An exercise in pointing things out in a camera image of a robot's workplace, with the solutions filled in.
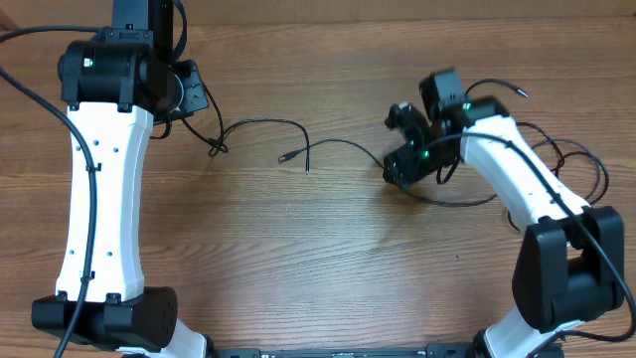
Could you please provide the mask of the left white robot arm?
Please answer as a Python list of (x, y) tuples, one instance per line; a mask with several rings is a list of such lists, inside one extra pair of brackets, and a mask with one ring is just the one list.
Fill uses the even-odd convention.
[(117, 1), (112, 23), (74, 41), (58, 73), (76, 131), (70, 223), (52, 295), (33, 326), (62, 341), (126, 357), (209, 357), (206, 335), (178, 317), (170, 287), (144, 281), (139, 254), (141, 177), (156, 124), (206, 108), (187, 39), (173, 33), (178, 1)]

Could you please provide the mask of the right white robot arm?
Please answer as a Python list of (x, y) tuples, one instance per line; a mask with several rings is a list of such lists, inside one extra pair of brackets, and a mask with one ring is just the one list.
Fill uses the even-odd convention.
[(456, 72), (421, 81), (423, 109), (395, 104), (386, 119), (401, 147), (386, 155), (384, 179), (403, 191), (466, 163), (492, 187), (523, 241), (513, 308), (469, 343), (430, 344), (429, 357), (558, 357), (582, 324), (635, 298), (624, 278), (624, 224), (562, 184), (494, 97), (473, 98)]

